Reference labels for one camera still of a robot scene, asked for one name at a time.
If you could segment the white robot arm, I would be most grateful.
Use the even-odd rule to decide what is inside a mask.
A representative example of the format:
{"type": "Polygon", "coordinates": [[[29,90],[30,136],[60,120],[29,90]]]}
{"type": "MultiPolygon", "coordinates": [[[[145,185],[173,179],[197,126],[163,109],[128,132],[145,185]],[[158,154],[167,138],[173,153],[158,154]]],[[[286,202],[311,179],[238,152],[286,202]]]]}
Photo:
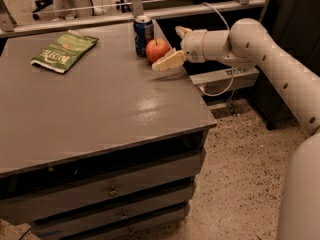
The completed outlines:
{"type": "Polygon", "coordinates": [[[259,67],[310,135],[291,155],[283,186],[276,240],[320,240],[320,78],[279,47],[251,18],[228,30],[178,26],[179,50],[152,64],[165,71],[184,62],[218,61],[237,68],[259,67]]]}

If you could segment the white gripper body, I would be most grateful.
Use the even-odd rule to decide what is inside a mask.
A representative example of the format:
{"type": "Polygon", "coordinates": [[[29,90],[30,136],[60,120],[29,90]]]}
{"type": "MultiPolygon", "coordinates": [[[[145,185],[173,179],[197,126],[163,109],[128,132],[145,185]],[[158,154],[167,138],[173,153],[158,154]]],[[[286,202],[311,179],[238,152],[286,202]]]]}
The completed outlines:
{"type": "Polygon", "coordinates": [[[203,53],[203,39],[207,30],[193,30],[186,34],[180,46],[191,63],[203,63],[206,61],[203,53]]]}

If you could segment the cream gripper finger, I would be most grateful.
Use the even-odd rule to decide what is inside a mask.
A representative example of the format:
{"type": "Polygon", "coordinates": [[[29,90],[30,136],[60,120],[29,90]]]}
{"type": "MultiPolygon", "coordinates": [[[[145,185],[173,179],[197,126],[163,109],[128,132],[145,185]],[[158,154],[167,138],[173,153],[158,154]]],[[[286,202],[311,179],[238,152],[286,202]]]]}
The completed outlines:
{"type": "Polygon", "coordinates": [[[190,28],[186,28],[182,26],[176,26],[175,31],[181,39],[183,39],[187,34],[192,32],[190,28]]]}
{"type": "Polygon", "coordinates": [[[163,57],[152,64],[153,71],[166,71],[172,68],[182,66],[187,60],[186,54],[182,50],[173,48],[163,57]]]}

